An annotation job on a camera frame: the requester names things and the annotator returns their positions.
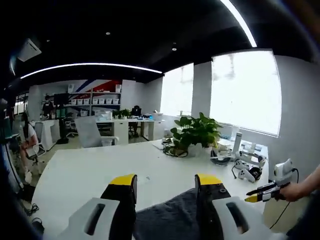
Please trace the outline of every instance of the human hand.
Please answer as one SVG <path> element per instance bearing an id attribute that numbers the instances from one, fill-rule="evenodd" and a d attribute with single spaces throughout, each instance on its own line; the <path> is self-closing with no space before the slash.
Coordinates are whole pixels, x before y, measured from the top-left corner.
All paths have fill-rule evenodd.
<path id="1" fill-rule="evenodd" d="M 288 186 L 280 189 L 280 194 L 288 202 L 295 202 L 303 197 L 302 186 L 299 183 L 291 182 Z"/>

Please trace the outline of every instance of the curved light strip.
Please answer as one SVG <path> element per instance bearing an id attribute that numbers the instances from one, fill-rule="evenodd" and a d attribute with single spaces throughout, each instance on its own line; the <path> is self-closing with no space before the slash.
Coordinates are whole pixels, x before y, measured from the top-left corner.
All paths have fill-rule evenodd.
<path id="1" fill-rule="evenodd" d="M 144 67 L 140 67 L 140 66 L 131 66 L 131 65 L 115 64 L 115 63 L 85 62 L 85 63 L 71 63 L 71 64 L 64 64 L 64 65 L 47 67 L 44 69 L 40 69 L 40 70 L 31 72 L 27 75 L 24 75 L 24 76 L 20 77 L 20 79 L 24 79 L 24 78 L 29 77 L 31 75 L 38 74 L 38 73 L 41 73 L 41 72 L 44 72 L 47 70 L 51 70 L 51 69 L 60 69 L 60 68 L 74 67 L 74 66 L 114 66 L 114 67 L 130 68 L 130 69 L 140 69 L 140 70 L 145 70 L 145 71 L 149 71 L 149 72 L 153 72 L 153 73 L 157 73 L 157 74 L 162 74 L 162 71 L 157 71 L 157 70 L 144 68 Z"/>
<path id="2" fill-rule="evenodd" d="M 232 13 L 234 18 L 238 21 L 241 28 L 243 29 L 246 37 L 248 38 L 249 42 L 251 43 L 251 46 L 253 48 L 257 47 L 256 41 L 254 39 L 254 36 L 252 35 L 248 25 L 246 24 L 244 18 L 241 16 L 241 14 L 238 12 L 238 10 L 235 8 L 235 6 L 229 1 L 229 0 L 220 0 L 226 8 Z"/>

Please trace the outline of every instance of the white desk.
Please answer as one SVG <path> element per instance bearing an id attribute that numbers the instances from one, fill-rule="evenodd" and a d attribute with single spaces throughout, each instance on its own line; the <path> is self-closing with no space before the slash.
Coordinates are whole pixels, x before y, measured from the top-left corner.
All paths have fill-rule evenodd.
<path id="1" fill-rule="evenodd" d="M 216 175 L 232 196 L 241 199 L 268 183 L 268 161 L 260 180 L 251 183 L 234 179 L 231 163 L 221 167 L 209 159 L 171 157 L 154 147 L 154 142 L 58 150 L 45 167 L 32 198 L 32 203 L 39 206 L 32 217 L 42 219 L 44 238 L 63 231 L 69 217 L 91 198 L 99 198 L 118 176 L 137 174 L 137 211 L 194 188 L 197 173 Z M 248 204 L 264 211 L 264 202 Z"/>
<path id="2" fill-rule="evenodd" d="M 118 144 L 128 144 L 128 123 L 141 123 L 141 136 L 149 141 L 162 139 L 165 135 L 164 120 L 153 119 L 113 119 L 107 120 L 105 117 L 97 117 L 97 124 L 112 123 L 112 134 L 119 137 Z"/>

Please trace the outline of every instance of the green leaves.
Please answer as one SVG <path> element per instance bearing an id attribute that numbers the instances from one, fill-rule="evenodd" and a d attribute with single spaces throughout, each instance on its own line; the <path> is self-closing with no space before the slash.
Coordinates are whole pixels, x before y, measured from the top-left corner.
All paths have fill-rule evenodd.
<path id="1" fill-rule="evenodd" d="M 182 127 L 181 133 L 178 133 L 176 127 L 170 131 L 173 133 L 174 146 L 179 150 L 188 150 L 188 147 L 200 143 L 203 148 L 210 145 L 216 145 L 216 139 L 220 137 L 218 128 L 221 128 L 216 120 L 206 117 L 202 112 L 199 118 L 182 116 L 180 120 L 175 120 L 175 124 Z"/>
<path id="2" fill-rule="evenodd" d="M 176 134 L 178 132 L 178 129 L 176 127 L 171 128 L 170 132 L 172 132 L 173 134 Z"/>
<path id="3" fill-rule="evenodd" d="M 174 120 L 175 124 L 177 124 L 178 126 L 181 126 L 181 123 L 179 120 Z"/>

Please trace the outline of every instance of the ceiling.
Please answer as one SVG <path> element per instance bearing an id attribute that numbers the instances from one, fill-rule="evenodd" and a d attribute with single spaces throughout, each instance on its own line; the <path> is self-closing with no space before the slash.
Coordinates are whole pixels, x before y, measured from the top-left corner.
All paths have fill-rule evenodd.
<path id="1" fill-rule="evenodd" d="M 311 61 L 305 37 L 268 0 L 232 0 L 258 48 L 272 49 Z M 220 0 L 107 0 L 66 3 L 56 0 L 24 5 L 15 15 L 11 35 L 15 55 L 24 39 L 32 39 L 41 54 L 16 60 L 15 76 L 72 63 L 112 63 L 163 73 L 211 56 L 251 49 L 239 23 Z M 128 79 L 148 83 L 159 73 L 114 66 L 77 66 L 44 71 L 20 81 L 20 90 L 34 84 L 76 79 Z"/>

